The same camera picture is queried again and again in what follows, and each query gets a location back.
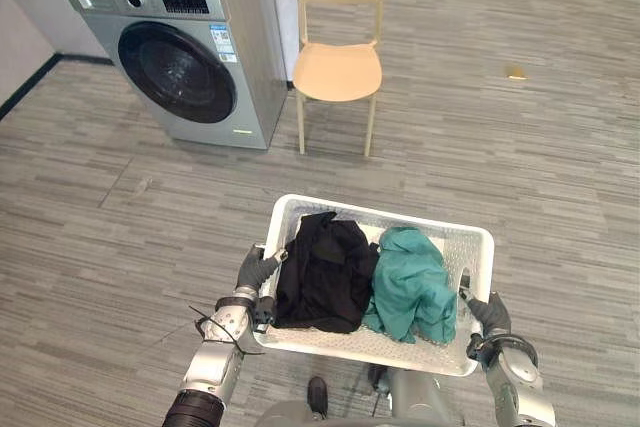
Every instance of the teal clothing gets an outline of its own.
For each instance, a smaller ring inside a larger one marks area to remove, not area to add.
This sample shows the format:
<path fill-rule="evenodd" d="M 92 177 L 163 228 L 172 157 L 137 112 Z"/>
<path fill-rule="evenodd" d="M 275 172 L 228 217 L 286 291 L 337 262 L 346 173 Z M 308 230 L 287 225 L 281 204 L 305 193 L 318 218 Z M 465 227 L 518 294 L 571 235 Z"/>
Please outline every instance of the teal clothing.
<path fill-rule="evenodd" d="M 412 330 L 435 342 L 453 340 L 457 295 L 448 288 L 442 254 L 418 229 L 392 227 L 382 234 L 372 282 L 363 319 L 370 329 L 412 344 Z"/>

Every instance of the white plastic basket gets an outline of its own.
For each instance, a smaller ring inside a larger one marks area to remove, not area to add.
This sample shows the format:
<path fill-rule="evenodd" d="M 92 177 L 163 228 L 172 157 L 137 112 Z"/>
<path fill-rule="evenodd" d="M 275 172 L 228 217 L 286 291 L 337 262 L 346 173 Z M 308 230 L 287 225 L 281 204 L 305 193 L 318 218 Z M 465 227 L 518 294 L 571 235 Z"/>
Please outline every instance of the white plastic basket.
<path fill-rule="evenodd" d="M 420 229 L 440 249 L 449 271 L 449 287 L 458 291 L 463 271 L 471 278 L 471 292 L 480 300 L 489 298 L 493 264 L 493 237 L 477 227 L 448 224 L 408 217 L 355 205 L 341 204 L 301 195 L 278 199 L 271 216 L 265 257 L 291 241 L 303 215 L 334 211 L 336 219 L 355 220 L 369 242 L 377 242 L 389 227 L 410 226 Z M 276 297 L 279 270 L 262 286 L 261 295 Z M 472 332 L 480 332 L 466 304 L 458 298 L 456 337 L 449 344 L 437 344 L 417 338 L 415 344 L 397 342 L 384 334 L 360 327 L 351 334 L 334 334 L 317 329 L 276 329 L 269 327 L 256 339 L 265 347 L 327 355 L 343 359 L 388 365 L 442 375 L 465 376 L 474 371 L 476 362 L 466 355 Z"/>

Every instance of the washing machine door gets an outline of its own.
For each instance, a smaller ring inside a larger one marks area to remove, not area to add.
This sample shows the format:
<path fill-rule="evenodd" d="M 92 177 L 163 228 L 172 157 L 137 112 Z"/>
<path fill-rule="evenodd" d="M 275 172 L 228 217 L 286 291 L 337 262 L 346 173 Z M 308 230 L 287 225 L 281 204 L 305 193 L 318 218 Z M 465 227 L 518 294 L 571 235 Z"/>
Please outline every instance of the washing machine door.
<path fill-rule="evenodd" d="M 128 26 L 118 42 L 127 75 L 151 100 L 178 117 L 213 124 L 236 102 L 233 78 L 211 50 L 159 22 Z"/>

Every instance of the chair seat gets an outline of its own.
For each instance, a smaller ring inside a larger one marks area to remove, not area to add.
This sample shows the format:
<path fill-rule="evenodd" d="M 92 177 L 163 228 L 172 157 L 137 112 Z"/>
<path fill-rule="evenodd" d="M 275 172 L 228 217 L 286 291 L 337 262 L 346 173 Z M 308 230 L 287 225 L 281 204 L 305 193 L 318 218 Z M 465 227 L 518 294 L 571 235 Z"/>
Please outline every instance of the chair seat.
<path fill-rule="evenodd" d="M 370 44 L 306 44 L 293 71 L 293 85 L 307 97 L 347 102 L 375 93 L 382 67 Z"/>

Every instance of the front-loading washing machine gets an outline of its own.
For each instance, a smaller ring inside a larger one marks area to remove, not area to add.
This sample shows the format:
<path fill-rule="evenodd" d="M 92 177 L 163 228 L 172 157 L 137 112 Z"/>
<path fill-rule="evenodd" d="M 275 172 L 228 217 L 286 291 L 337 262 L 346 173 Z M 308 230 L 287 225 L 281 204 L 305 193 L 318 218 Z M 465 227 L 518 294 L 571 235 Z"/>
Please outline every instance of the front-loading washing machine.
<path fill-rule="evenodd" d="M 274 0 L 69 0 L 168 134 L 266 149 L 287 94 Z"/>

